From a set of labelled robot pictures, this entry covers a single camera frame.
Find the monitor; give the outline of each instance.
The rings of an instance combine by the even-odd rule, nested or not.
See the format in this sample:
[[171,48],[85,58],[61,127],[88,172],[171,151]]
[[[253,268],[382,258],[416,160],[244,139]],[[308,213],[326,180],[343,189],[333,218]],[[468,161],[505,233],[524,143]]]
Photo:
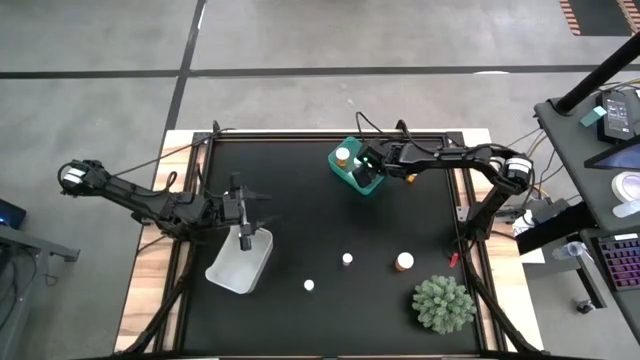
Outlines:
[[640,135],[585,160],[586,168],[640,171]]

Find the rgb keyboard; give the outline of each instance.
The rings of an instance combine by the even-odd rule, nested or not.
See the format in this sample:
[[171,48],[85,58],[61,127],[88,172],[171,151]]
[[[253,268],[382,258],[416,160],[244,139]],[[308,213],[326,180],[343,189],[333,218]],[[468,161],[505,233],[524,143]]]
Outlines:
[[600,243],[616,290],[640,289],[640,240]]

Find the succulent plant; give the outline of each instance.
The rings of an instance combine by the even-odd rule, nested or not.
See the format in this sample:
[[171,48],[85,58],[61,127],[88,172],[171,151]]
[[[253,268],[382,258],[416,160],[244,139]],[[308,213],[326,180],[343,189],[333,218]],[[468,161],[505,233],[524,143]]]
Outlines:
[[453,277],[432,276],[416,286],[413,309],[420,312],[418,321],[438,334],[460,331],[473,321],[477,309],[464,286]]

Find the table leg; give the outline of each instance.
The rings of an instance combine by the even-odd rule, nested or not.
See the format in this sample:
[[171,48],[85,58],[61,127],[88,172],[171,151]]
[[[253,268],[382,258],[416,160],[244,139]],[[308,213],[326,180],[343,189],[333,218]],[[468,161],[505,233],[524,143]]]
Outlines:
[[596,225],[584,202],[570,206],[555,217],[516,236],[520,255],[538,249],[556,239]]

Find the concrete floor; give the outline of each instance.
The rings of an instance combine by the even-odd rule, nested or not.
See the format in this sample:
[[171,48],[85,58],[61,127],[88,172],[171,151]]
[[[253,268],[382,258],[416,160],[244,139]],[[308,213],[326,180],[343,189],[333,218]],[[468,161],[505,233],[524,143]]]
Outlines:
[[[195,0],[0,0],[0,71],[178,69]],[[556,0],[217,0],[202,17],[193,69],[299,66],[595,64],[625,39],[574,37]],[[190,79],[179,129],[486,127],[509,143],[536,127],[533,105],[582,73]],[[622,78],[640,74],[624,73]],[[0,197],[29,211],[25,230],[82,249],[53,262],[21,359],[107,355],[140,227],[100,199],[59,195],[55,172],[95,158],[118,171],[157,155],[175,79],[0,80]],[[526,149],[528,143],[517,146]],[[541,169],[548,144],[534,155]],[[559,166],[556,159],[552,168]],[[151,183],[153,167],[128,174]],[[576,193],[563,171],[545,190]],[[613,301],[572,312],[575,274],[530,282],[545,348],[635,359],[640,347]]]

